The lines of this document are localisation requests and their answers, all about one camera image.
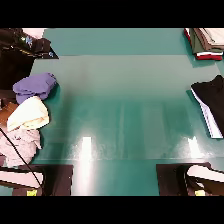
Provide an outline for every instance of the red cloth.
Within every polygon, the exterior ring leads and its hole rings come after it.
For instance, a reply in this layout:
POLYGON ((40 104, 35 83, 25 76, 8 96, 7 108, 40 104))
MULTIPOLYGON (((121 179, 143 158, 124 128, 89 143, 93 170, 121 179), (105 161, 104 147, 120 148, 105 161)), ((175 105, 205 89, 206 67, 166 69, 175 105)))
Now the red cloth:
MULTIPOLYGON (((190 45, 191 45, 191 38, 187 33, 187 30, 184 28, 184 34, 187 37, 190 45)), ((195 54, 195 57, 197 60, 216 60, 216 61, 221 61, 222 60, 222 55, 211 55, 211 54, 204 54, 204 55, 200 55, 197 56, 197 54, 195 54)))

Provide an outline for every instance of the yellow label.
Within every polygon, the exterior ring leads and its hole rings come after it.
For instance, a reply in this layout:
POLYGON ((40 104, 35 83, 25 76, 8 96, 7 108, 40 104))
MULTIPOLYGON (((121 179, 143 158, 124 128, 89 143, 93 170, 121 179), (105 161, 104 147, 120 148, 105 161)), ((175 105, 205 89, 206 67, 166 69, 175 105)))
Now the yellow label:
POLYGON ((196 196, 205 196, 205 191, 204 190, 195 191, 195 195, 196 196))
POLYGON ((37 190, 27 191, 27 196, 37 196, 37 190))

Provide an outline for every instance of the black cable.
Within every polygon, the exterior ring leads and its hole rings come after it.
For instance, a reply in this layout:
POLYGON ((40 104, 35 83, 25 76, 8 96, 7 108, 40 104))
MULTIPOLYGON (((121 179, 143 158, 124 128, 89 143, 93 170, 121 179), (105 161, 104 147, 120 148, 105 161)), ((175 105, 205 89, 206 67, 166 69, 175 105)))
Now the black cable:
POLYGON ((28 169, 31 171, 31 173, 33 174, 33 176, 35 177, 35 179, 37 180, 38 184, 40 185, 40 188, 42 189, 42 194, 44 194, 44 189, 41 186, 37 176, 35 175, 35 173, 32 171, 31 167, 27 164, 27 162, 23 159, 23 157, 20 155, 20 153, 18 152, 16 146, 12 143, 12 141, 9 139, 9 137, 6 135, 6 133, 0 128, 0 131, 2 132, 2 134, 6 137, 6 139, 10 142, 10 144, 12 145, 12 147, 15 149, 16 153, 18 154, 18 156, 20 157, 20 159, 26 164, 26 166, 28 167, 28 169))

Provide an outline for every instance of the table surface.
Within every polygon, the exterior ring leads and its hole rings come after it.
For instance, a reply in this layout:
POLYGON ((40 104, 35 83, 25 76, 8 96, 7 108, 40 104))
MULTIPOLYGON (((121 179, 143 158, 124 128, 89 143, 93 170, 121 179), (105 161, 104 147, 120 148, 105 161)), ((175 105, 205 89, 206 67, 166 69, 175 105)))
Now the table surface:
MULTIPOLYGON (((211 139, 194 82, 223 74, 196 61, 183 29, 48 29, 59 60, 34 164, 73 164, 72 195, 159 195, 158 163, 210 162, 224 170, 224 141, 211 139)), ((0 188, 1 195, 11 189, 0 188)))

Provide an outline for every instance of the purple cloth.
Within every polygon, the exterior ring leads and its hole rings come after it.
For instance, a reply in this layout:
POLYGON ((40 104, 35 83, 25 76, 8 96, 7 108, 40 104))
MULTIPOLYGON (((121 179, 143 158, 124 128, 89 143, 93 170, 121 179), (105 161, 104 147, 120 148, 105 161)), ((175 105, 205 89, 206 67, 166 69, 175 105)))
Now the purple cloth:
POLYGON ((56 83, 54 75, 46 72, 21 79, 13 85, 13 91, 19 104, 32 96, 39 96, 44 100, 56 83))

